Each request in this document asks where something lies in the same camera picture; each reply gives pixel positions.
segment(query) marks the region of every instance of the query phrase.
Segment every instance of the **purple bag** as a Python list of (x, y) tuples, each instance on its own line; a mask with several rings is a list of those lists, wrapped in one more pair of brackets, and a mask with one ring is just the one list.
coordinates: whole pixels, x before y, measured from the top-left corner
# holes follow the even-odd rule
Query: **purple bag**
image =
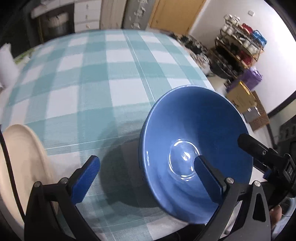
[(245, 85), (252, 90), (257, 84), (262, 80), (262, 75), (258, 72), (256, 67), (251, 67), (246, 69), (244, 73), (238, 77), (231, 85), (228, 87), (227, 92), (229, 92), (233, 87), (235, 87), (240, 81), (243, 81)]

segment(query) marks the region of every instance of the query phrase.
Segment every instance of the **red bag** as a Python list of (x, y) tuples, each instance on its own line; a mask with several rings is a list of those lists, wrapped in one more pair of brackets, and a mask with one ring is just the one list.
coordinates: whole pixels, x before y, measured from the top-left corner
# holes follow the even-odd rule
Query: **red bag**
[(253, 29), (252, 29), (250, 26), (248, 26), (248, 25), (246, 25), (245, 23), (243, 23), (243, 24), (242, 24), (242, 27), (245, 28), (246, 30), (248, 30), (250, 34), (252, 34)]

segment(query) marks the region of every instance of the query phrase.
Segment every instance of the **blue gripper pad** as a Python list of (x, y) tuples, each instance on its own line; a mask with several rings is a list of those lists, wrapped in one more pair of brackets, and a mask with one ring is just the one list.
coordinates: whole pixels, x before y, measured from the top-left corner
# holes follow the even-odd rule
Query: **blue gripper pad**
[(223, 193), (226, 190), (226, 184), (223, 183), (224, 177), (215, 169), (203, 156), (197, 156), (194, 160), (194, 170), (204, 185), (211, 200), (219, 205), (223, 203)]
[(100, 159), (97, 156), (90, 156), (86, 163), (69, 178), (68, 187), (74, 205), (82, 202), (99, 170)]

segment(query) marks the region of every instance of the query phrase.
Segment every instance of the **light switch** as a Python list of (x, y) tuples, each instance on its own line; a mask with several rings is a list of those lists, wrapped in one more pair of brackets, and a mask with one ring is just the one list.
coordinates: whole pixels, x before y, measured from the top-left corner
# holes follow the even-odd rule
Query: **light switch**
[(255, 13), (254, 13), (253, 11), (250, 10), (250, 11), (248, 12), (248, 14), (249, 14), (250, 16), (253, 17)]

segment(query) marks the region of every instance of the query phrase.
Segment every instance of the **blue bowl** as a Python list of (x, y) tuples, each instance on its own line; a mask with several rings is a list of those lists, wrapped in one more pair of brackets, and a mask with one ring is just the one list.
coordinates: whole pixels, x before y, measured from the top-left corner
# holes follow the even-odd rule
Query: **blue bowl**
[(141, 131), (140, 165), (159, 205), (170, 215), (207, 223), (218, 205), (211, 201), (194, 170), (198, 155), (225, 177), (249, 183), (253, 159), (237, 145), (248, 133), (235, 107), (199, 86), (182, 86), (163, 95)]

